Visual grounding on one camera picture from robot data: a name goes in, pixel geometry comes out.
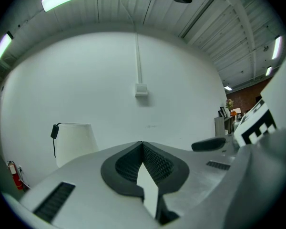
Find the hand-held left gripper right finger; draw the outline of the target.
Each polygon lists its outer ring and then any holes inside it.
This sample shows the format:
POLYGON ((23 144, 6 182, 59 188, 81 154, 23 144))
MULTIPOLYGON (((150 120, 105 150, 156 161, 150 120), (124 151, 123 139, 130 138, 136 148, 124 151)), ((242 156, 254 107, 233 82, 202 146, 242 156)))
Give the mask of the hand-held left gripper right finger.
POLYGON ((188 165, 148 142, 142 143, 143 163, 158 187, 155 219, 165 225, 179 218, 167 208, 164 195, 177 192, 189 176, 188 165))

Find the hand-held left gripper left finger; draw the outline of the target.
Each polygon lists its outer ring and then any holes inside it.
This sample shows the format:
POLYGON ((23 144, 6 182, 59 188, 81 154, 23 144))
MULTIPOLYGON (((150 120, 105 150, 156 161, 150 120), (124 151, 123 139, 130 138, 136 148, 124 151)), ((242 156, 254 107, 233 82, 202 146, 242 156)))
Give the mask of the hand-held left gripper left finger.
POLYGON ((143 188, 137 185, 142 163, 143 142, 136 142, 107 158, 101 166, 101 176, 116 193, 143 199, 143 188))

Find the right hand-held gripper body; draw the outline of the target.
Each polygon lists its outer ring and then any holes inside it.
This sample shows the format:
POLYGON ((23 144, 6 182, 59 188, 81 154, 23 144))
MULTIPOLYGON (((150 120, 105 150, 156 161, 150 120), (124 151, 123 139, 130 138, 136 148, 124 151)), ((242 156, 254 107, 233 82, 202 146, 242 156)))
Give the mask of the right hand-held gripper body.
POLYGON ((286 229, 286 59, 234 133, 250 160, 233 200, 235 229, 286 229))

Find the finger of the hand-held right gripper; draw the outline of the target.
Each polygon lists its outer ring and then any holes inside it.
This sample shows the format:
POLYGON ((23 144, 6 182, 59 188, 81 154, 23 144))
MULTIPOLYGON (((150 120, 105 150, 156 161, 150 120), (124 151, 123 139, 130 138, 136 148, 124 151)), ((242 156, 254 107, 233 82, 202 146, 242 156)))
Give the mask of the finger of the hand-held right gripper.
POLYGON ((226 143, 224 137, 214 137, 203 141, 195 142, 191 145, 194 152, 209 152, 222 148, 226 143))

